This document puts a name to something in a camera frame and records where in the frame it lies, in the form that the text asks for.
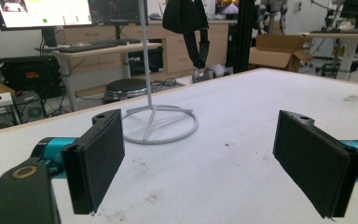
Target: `round black stool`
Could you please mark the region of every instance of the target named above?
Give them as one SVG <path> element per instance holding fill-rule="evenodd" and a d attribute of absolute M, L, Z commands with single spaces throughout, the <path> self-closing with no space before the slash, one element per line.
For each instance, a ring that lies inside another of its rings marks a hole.
<path fill-rule="evenodd" d="M 106 86 L 107 97 L 105 97 L 104 102 L 112 103 L 146 94 L 146 80 L 141 78 L 125 78 L 113 81 Z"/>

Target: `computer monitor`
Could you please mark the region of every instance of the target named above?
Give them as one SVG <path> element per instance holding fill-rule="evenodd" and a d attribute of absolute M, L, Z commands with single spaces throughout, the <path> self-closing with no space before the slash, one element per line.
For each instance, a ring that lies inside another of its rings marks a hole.
<path fill-rule="evenodd" d="M 339 17 L 344 19 L 356 19 L 354 27 L 358 28 L 358 0 L 345 0 Z"/>
<path fill-rule="evenodd" d="M 88 0 L 0 0 L 0 29 L 91 25 Z"/>
<path fill-rule="evenodd" d="M 140 25 L 139 0 L 89 0 L 94 25 Z M 144 0 L 147 23 L 147 0 Z"/>
<path fill-rule="evenodd" d="M 227 20 L 235 20 L 239 12 L 240 0 L 216 0 L 216 15 L 226 15 Z"/>

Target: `wooden desk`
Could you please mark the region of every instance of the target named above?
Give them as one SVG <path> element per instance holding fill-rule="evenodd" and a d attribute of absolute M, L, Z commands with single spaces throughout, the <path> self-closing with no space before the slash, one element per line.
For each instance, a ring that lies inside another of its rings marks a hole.
<path fill-rule="evenodd" d="M 154 44 L 154 43 L 148 43 L 147 47 L 149 49 L 156 49 L 160 47 L 160 44 Z M 71 81 L 71 70 L 69 68 L 69 61 L 73 59 L 86 59 L 86 58 L 92 58 L 92 57 L 100 57 L 104 55 L 112 55 L 112 54 L 122 54 L 124 56 L 124 63 L 123 63 L 123 75 L 124 78 L 130 78 L 130 65 L 129 65 L 129 58 L 128 53 L 129 52 L 135 52 L 143 50 L 143 44 L 129 44 L 126 46 L 117 46 L 114 48 L 108 48 L 108 49 L 96 49 L 96 50 L 89 50 L 89 51 L 83 51 L 78 53 L 61 53 L 56 52 L 54 53 L 54 56 L 57 58 L 57 61 L 61 68 L 62 73 L 62 81 L 66 88 L 66 93 L 68 95 L 69 103 L 71 105 L 72 111 L 77 111 L 77 104 L 76 104 L 76 96 L 75 92 L 72 87 L 72 81 Z"/>
<path fill-rule="evenodd" d="M 54 179 L 62 223 L 358 224 L 358 183 L 344 218 L 321 219 L 272 154 L 282 109 L 315 119 L 337 139 L 358 139 L 358 84 L 257 69 L 163 91 L 153 101 L 194 109 L 199 128 L 166 145 L 126 142 L 126 157 L 94 217 L 75 216 L 66 180 Z M 44 137 L 80 136 L 103 111 L 125 114 L 143 105 L 142 96 L 4 129 L 0 175 Z M 171 122 L 158 124 L 174 132 Z"/>
<path fill-rule="evenodd" d="M 342 57 L 341 65 L 337 72 L 337 79 L 351 79 L 351 64 L 358 44 L 358 34 L 348 33 L 301 33 L 303 36 L 319 38 L 335 38 L 346 45 L 345 53 Z"/>

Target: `wall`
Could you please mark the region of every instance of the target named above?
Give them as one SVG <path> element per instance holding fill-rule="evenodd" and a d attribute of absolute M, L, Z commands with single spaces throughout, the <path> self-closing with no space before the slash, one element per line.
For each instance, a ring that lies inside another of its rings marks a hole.
<path fill-rule="evenodd" d="M 208 15 L 214 15 L 214 0 L 202 0 Z M 294 13 L 295 1 L 302 2 L 302 10 Z M 159 6 L 165 8 L 165 0 L 148 0 L 148 14 L 159 13 Z M 310 4 L 310 0 L 288 0 L 289 10 L 286 15 L 286 33 L 296 34 L 316 30 L 323 25 L 325 9 Z M 0 58 L 38 55 L 34 50 L 40 45 L 41 32 L 36 31 L 0 31 Z"/>

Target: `hanging black fabric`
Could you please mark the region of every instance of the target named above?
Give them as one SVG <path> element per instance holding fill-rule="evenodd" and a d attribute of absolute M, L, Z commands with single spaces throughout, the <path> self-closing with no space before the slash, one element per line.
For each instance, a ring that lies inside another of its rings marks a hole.
<path fill-rule="evenodd" d="M 209 52 L 208 20 L 201 0 L 169 0 L 165 7 L 162 27 L 183 34 L 186 48 L 193 65 L 205 67 Z M 200 51 L 195 31 L 200 31 Z"/>

